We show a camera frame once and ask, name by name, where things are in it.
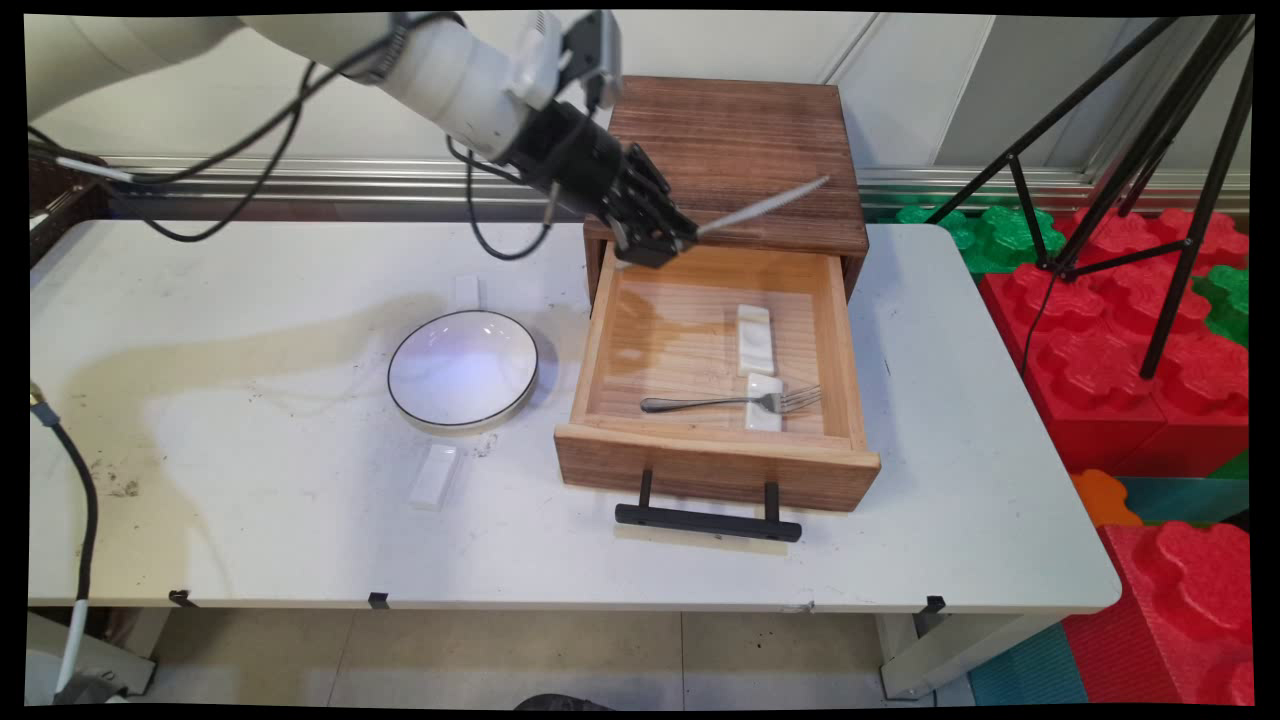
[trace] wooden box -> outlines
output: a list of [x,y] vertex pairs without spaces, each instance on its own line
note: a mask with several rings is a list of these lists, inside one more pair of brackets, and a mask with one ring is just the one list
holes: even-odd
[[[699,246],[664,268],[603,255],[568,424],[556,428],[566,483],[637,491],[645,469],[666,495],[852,510],[877,471],[867,448],[840,258]],[[774,375],[823,398],[746,430],[742,405],[644,414],[644,397],[746,395],[737,375],[737,306],[767,307]]]
[[[700,245],[833,255],[845,299],[852,292],[867,225],[836,86],[627,76],[609,132],[644,149],[672,200],[699,224],[828,176],[800,200]],[[594,300],[613,233],[588,218],[584,237]]]

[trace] white chopstick rest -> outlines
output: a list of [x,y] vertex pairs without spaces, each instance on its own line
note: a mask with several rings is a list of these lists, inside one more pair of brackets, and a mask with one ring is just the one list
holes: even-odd
[[453,313],[463,310],[484,310],[480,306],[480,278],[477,275],[458,275],[453,278]]
[[410,492],[408,503],[419,510],[439,510],[444,505],[444,495],[449,492],[457,469],[458,448],[433,442],[431,450],[426,454],[426,462],[422,462],[417,482]]
[[[782,380],[759,373],[746,377],[746,396],[760,397],[771,392],[782,392]],[[782,415],[769,413],[754,402],[746,404],[746,429],[765,430],[772,433],[782,432]]]
[[754,305],[737,306],[737,375],[773,374],[773,333],[769,311]]

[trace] fork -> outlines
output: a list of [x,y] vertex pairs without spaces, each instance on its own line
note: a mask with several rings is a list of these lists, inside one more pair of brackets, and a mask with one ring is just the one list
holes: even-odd
[[640,401],[640,410],[645,413],[669,413],[684,410],[685,407],[701,407],[703,405],[722,405],[726,402],[754,402],[769,413],[786,415],[806,405],[822,400],[822,386],[806,387],[795,392],[771,392],[759,397],[714,397],[712,400],[666,400],[662,397],[646,397]]

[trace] robotic arm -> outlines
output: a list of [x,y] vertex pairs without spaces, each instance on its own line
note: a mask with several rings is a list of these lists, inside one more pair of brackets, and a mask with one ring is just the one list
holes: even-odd
[[347,77],[376,85],[483,158],[515,167],[531,187],[598,217],[613,228],[622,260],[657,268],[696,242],[698,227],[671,201],[669,184],[644,151],[623,150],[589,115],[556,100],[575,81],[593,111],[620,97],[622,38],[612,13],[593,12],[562,33],[553,14],[535,12],[516,59],[448,19],[410,28],[415,15],[26,15],[27,120],[200,55],[243,27],[328,67],[389,36],[381,53]]

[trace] drawer handle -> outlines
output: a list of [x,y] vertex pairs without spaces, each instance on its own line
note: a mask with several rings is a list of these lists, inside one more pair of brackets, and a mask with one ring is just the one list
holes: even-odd
[[640,505],[618,503],[613,518],[623,525],[649,525],[672,530],[691,530],[717,536],[796,542],[800,539],[799,523],[778,520],[778,483],[764,483],[764,519],[692,512],[649,506],[653,470],[645,470],[640,479]]

